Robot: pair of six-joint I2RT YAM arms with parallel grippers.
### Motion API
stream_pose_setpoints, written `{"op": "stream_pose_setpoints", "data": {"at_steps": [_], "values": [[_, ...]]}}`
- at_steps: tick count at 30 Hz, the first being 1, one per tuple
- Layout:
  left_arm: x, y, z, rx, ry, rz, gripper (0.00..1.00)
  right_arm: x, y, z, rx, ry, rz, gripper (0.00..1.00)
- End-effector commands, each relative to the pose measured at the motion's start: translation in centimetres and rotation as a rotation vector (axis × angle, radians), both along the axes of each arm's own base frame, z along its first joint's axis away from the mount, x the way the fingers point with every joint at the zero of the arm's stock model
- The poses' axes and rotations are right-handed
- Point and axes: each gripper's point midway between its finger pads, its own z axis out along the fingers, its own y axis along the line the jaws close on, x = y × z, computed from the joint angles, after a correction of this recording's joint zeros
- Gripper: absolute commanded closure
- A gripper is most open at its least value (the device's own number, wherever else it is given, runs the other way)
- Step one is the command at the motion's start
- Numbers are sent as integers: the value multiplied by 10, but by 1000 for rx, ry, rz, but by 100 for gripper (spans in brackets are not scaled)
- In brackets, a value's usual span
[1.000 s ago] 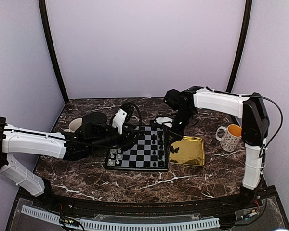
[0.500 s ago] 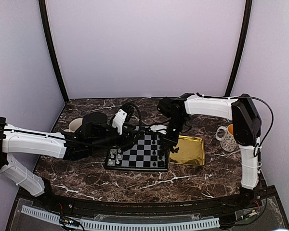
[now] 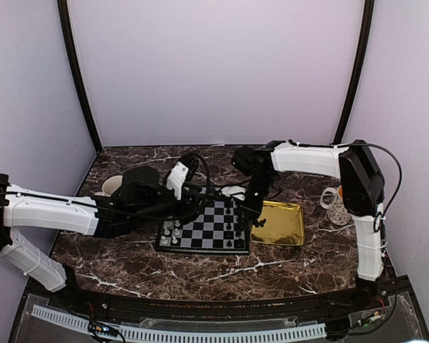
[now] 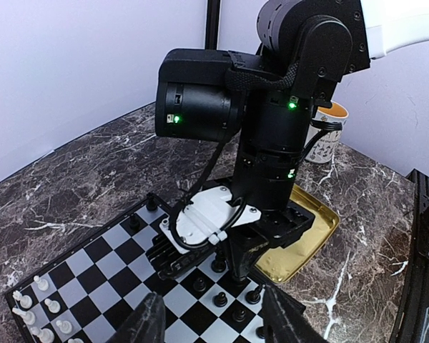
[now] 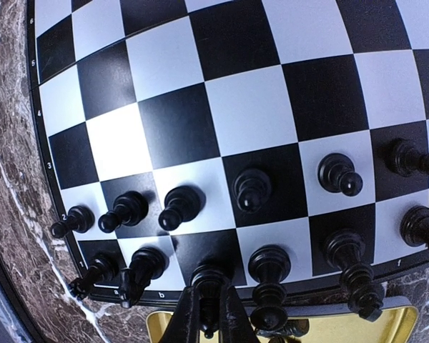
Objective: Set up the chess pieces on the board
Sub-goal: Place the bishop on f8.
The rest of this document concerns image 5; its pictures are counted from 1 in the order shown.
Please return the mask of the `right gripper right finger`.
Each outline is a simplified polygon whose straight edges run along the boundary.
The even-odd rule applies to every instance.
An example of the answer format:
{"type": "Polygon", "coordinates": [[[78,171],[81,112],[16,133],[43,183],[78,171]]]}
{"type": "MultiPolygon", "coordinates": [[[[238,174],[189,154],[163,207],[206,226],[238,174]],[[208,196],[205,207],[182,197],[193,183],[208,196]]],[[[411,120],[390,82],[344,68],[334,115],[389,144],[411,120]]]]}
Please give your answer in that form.
{"type": "Polygon", "coordinates": [[[220,294],[219,342],[257,342],[236,289],[224,285],[220,294]]]}

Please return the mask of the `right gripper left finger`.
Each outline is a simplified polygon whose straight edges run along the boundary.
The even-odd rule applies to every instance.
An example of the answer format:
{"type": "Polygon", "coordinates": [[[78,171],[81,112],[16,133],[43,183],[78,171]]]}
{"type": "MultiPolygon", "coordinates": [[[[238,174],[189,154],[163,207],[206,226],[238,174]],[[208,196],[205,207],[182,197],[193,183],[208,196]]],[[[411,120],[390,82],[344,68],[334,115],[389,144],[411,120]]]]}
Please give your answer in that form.
{"type": "Polygon", "coordinates": [[[199,291],[194,286],[185,287],[159,342],[199,342],[199,320],[199,291]]]}

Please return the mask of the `black bishop piece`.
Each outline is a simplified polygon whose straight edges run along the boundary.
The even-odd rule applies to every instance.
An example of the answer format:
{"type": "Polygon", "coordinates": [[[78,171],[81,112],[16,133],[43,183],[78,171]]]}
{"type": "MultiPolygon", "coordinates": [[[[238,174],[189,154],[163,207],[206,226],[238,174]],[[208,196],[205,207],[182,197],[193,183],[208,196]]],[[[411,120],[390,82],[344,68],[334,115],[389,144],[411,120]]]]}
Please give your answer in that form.
{"type": "Polygon", "coordinates": [[[232,273],[217,264],[201,264],[192,273],[191,285],[199,292],[199,328],[207,339],[219,329],[221,289],[231,280],[232,273]]]}

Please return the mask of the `gold metal tray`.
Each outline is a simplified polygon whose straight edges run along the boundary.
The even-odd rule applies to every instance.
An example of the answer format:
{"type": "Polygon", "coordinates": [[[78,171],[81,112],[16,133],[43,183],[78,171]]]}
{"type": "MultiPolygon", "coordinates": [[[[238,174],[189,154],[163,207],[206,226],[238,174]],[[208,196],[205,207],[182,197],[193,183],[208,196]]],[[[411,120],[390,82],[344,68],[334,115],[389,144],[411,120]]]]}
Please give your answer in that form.
{"type": "Polygon", "coordinates": [[[289,317],[277,332],[255,334],[260,342],[407,342],[418,319],[418,310],[411,305],[385,308],[379,319],[369,322],[353,313],[330,312],[289,317]]]}

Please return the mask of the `black chess piece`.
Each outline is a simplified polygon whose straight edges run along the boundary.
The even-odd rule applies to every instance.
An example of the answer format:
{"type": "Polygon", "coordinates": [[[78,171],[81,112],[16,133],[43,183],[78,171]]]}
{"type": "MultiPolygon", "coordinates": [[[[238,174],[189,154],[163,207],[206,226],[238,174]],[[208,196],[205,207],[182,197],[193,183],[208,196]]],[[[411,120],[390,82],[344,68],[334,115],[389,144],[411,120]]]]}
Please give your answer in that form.
{"type": "Polygon", "coordinates": [[[349,229],[339,230],[327,237],[322,252],[325,261],[341,271],[339,283],[349,295],[349,310],[364,320],[376,321],[383,313],[385,290],[374,281],[371,265],[362,260],[362,237],[349,229]]]}

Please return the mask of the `black pawn corner square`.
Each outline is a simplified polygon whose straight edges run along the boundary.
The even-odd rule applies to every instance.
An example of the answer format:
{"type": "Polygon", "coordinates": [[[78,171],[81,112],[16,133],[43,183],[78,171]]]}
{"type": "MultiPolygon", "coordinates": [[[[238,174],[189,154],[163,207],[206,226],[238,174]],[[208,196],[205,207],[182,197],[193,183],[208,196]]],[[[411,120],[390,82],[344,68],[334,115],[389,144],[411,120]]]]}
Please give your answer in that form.
{"type": "Polygon", "coordinates": [[[66,219],[52,224],[51,235],[53,238],[62,239],[69,232],[86,233],[94,225],[94,214],[86,206],[76,205],[69,209],[66,219]]]}

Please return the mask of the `black white chess board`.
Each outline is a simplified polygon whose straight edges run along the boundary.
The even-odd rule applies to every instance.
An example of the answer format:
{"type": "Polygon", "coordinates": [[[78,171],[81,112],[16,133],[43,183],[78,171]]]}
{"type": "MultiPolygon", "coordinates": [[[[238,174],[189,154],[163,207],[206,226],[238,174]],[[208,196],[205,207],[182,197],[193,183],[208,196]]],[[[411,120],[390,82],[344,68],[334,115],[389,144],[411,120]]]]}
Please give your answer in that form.
{"type": "Polygon", "coordinates": [[[287,293],[337,289],[320,251],[349,227],[378,280],[429,265],[406,211],[429,176],[385,165],[394,139],[429,152],[429,1],[29,1],[41,159],[56,210],[100,217],[128,191],[147,216],[64,240],[80,274],[95,254],[127,267],[167,255],[142,303],[172,306],[209,260],[250,301],[250,255],[279,244],[287,293]]]}

